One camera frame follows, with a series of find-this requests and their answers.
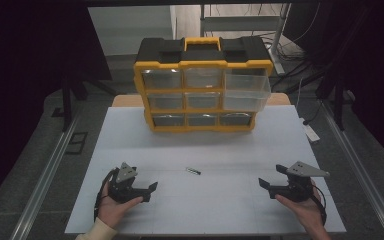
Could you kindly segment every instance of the white tabletop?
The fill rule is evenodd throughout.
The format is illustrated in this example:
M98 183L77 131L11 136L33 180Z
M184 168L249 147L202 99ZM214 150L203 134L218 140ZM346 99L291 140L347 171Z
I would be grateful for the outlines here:
M158 182L149 203L123 218L118 231L140 236L226 236L304 233L295 216L261 188L258 178L287 185L276 164L319 168L293 106L266 106L253 131L154 133L143 108L109 108L66 233L93 225L101 182L122 162L137 167L136 188ZM185 171L192 167L202 172ZM345 232L323 178L328 232Z

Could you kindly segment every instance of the gray floor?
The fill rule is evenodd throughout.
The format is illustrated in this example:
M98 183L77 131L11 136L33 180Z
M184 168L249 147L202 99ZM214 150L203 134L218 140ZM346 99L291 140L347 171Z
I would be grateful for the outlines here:
M114 81L104 81L104 83L121 93L134 93L133 59L134 56L108 57ZM296 64L296 62L285 62L285 70L291 70ZM281 91L296 84L302 76L308 74L310 71L287 79L279 84L276 90ZM270 80L274 83L277 79L276 76L273 76ZM319 101L314 95L317 84L316 81L289 95L292 103L297 105L299 115L306 119L311 118L319 107ZM87 83L85 85L89 92L88 99L86 101L72 99L73 110L78 111L79 116L74 134L82 136L87 133L85 145L81 149L79 144L68 144L43 203L39 206L38 214L32 219L34 221L31 228L28 228L27 239L75 238L75 236L64 234L64 230L91 159L107 108L111 106L113 100L113 96L101 89ZM329 109L331 102L325 100L324 105ZM62 97L59 91L46 99L44 113L37 129L0 188L0 239L10 239L42 171L60 140L63 119L52 117L56 108L62 108ZM351 104L344 105L343 109L346 136L384 200L384 149L353 114ZM329 124L329 114L325 108L320 110L310 125L321 138L317 144L312 144L312 148L320 167L331 173L331 178L326 181L347 229L345 234L332 235L333 239L384 239L384 226L376 208L368 198L368 193L364 190L365 183L359 181L355 170L351 167L347 154ZM272 239L309 238L301 235L273 236Z

